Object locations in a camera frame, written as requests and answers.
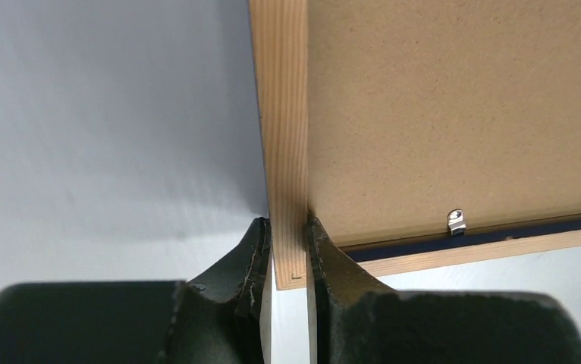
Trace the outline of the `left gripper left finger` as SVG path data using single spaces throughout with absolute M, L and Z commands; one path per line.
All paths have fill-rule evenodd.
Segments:
M 264 363 L 267 218 L 190 281 L 15 284 L 0 292 L 0 363 Z

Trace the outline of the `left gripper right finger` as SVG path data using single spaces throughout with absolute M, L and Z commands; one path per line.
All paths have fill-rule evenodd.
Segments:
M 395 290 L 306 224 L 313 363 L 581 363 L 562 305 L 532 292 Z

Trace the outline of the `blue wooden photo frame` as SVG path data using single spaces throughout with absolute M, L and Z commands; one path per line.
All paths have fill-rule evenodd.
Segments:
M 250 2 L 275 275 L 280 290 L 306 286 L 302 229 L 307 215 L 315 213 L 309 191 L 310 2 Z M 452 209 L 442 233 L 357 245 L 334 243 L 360 260 L 368 272 L 392 275 L 581 246 L 581 213 L 471 228 L 464 211 Z

